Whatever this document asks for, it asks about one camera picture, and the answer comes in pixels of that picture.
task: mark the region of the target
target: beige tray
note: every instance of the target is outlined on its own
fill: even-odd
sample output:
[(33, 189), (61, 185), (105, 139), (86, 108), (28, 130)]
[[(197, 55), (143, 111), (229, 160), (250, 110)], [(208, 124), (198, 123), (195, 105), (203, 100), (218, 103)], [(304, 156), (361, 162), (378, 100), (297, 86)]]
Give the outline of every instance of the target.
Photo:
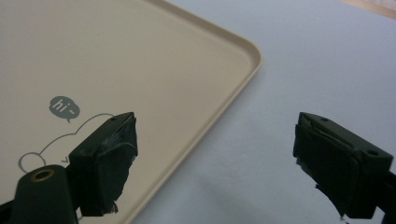
[(246, 39), (164, 1), (1, 1), (0, 203), (23, 170), (66, 166), (102, 122), (134, 111), (139, 156), (120, 211), (81, 220), (130, 222), (261, 61)]

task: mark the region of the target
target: bolt hole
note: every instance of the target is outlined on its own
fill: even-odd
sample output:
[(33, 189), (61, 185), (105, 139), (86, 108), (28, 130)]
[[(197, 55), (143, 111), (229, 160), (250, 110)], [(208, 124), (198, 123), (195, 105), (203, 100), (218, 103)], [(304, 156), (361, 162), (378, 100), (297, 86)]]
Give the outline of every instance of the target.
[(369, 153), (372, 156), (378, 156), (378, 152), (373, 151), (373, 150), (367, 150), (367, 153)]
[(40, 170), (40, 171), (35, 172), (32, 175), (31, 181), (32, 182), (41, 182), (41, 181), (51, 178), (54, 174), (55, 174), (55, 172), (51, 169)]

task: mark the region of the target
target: white table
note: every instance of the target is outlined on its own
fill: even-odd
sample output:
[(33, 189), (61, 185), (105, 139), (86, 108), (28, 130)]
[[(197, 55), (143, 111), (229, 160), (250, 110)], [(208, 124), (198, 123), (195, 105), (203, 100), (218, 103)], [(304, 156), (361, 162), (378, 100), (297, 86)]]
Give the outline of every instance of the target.
[(396, 21), (336, 0), (171, 2), (250, 39), (265, 59), (134, 223), (380, 223), (379, 209), (340, 221), (291, 152), (304, 111), (396, 156)]

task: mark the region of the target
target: speech bubble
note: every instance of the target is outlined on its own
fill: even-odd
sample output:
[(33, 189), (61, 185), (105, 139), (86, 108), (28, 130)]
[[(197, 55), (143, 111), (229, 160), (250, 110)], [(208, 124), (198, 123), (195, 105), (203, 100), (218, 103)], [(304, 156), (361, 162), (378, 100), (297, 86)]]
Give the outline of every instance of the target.
[(79, 107), (74, 101), (65, 96), (54, 97), (49, 103), (49, 110), (56, 117), (61, 119), (67, 119), (70, 123), (70, 119), (75, 119), (79, 115)]

